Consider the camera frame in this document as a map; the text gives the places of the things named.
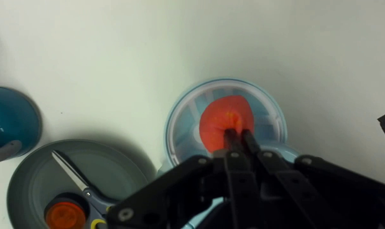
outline teal bowl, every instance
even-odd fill
[[[33,149],[42,122],[35,105],[24,94],[0,88],[0,162]]]

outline red orange object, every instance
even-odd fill
[[[224,131],[253,131],[253,115],[248,102],[241,96],[223,97],[211,102],[201,115],[200,138],[209,153],[224,148]]]
[[[70,201],[52,205],[46,214],[49,229],[81,229],[86,222],[80,206]]]

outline round gray plate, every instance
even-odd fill
[[[58,142],[38,149],[16,168],[7,190],[7,211],[15,229],[47,228],[46,205],[58,194],[79,189],[52,159],[51,152],[66,156],[88,182],[104,196],[122,200],[150,181],[123,152],[91,142]]]

